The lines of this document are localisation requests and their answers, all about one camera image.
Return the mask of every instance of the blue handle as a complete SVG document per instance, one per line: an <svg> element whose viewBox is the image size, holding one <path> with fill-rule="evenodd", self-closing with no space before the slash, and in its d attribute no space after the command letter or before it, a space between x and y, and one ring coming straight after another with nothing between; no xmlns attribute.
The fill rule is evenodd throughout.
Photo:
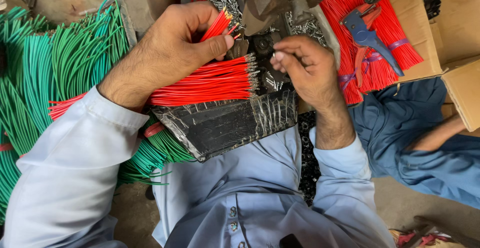
<svg viewBox="0 0 480 248"><path fill-rule="evenodd" d="M378 38L375 30L370 31L367 25L360 17L361 13L358 9L349 13L342 21L342 24L350 31L355 41L360 46L368 46L378 52L392 67L393 71L399 76L403 77L405 74L400 68L399 63L395 60L392 52L388 50L385 44Z"/></svg>

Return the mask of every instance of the bundle of red wires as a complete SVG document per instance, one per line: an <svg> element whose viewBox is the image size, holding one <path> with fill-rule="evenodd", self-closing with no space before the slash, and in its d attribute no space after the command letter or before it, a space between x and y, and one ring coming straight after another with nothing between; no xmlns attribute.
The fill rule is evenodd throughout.
<svg viewBox="0 0 480 248"><path fill-rule="evenodd" d="M212 38L213 36L217 36L222 34L223 30L225 30L232 19L232 15L227 12L227 8L223 7L222 11L218 13L213 24L208 28L207 32L201 37L200 42L207 40L208 38ZM230 34L238 25L235 25L228 34Z"/></svg>
<svg viewBox="0 0 480 248"><path fill-rule="evenodd" d="M205 64L186 78L173 85L155 90L147 101L151 105L182 106L231 99L257 97L257 62L253 53L230 61L215 61ZM52 120L62 116L72 104L85 96L66 101L49 101Z"/></svg>
<svg viewBox="0 0 480 248"><path fill-rule="evenodd" d="M354 73L354 60L357 54L357 48L353 45L353 40L348 29L340 25L339 22L356 7L363 5L364 0L323 0L320 6L333 29L338 42L340 43L340 70L339 76L351 75ZM404 40L405 33L399 23L397 16L390 4L390 0L380 0L376 6L381 7L381 13L372 24L371 30L376 30L378 38L386 45ZM357 80L350 82L341 82L344 88L345 100L347 104L354 104L363 101L362 93L370 90L380 90L388 85L395 83L399 77L392 70L388 62L383 58L375 57L374 50L365 56L362 64L363 83L357 87ZM403 43L392 50L393 57L397 60L402 70L408 70L410 67L423 61L410 43Z"/></svg>

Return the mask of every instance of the light blue shirt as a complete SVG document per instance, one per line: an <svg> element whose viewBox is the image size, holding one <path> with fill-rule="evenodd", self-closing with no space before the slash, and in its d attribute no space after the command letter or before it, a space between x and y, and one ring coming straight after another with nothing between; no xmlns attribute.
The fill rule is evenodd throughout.
<svg viewBox="0 0 480 248"><path fill-rule="evenodd" d="M119 164L138 148L148 116L103 98L96 87L72 105L18 160L0 247L124 248L109 216ZM315 142L315 128L310 131ZM374 184L358 138L315 149L322 176L313 206L298 190L297 127L200 163L168 164L154 189L156 238L173 247L276 247L294 234L304 248L395 247L376 214Z"/></svg>

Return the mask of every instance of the shirt sleeve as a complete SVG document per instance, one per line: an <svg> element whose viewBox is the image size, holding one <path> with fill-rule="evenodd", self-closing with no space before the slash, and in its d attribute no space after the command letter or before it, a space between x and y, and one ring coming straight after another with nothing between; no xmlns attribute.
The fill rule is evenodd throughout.
<svg viewBox="0 0 480 248"><path fill-rule="evenodd" d="M21 177L0 247L125 247L108 216L119 164L138 149L148 116L102 97L94 86L17 161Z"/></svg>
<svg viewBox="0 0 480 248"><path fill-rule="evenodd" d="M395 247L385 222L376 212L375 187L367 153L357 135L345 148L315 148L316 128L310 130L321 176L312 209L342 228L359 247Z"/></svg>

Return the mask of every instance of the man's left hand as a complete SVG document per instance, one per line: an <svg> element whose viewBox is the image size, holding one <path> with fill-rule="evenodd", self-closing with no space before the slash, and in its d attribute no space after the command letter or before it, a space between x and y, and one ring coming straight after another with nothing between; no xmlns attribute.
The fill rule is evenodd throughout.
<svg viewBox="0 0 480 248"><path fill-rule="evenodd" d="M150 94L223 56L233 46L230 35L194 43L219 15L209 1L169 6L137 46L99 84L110 101L141 111Z"/></svg>

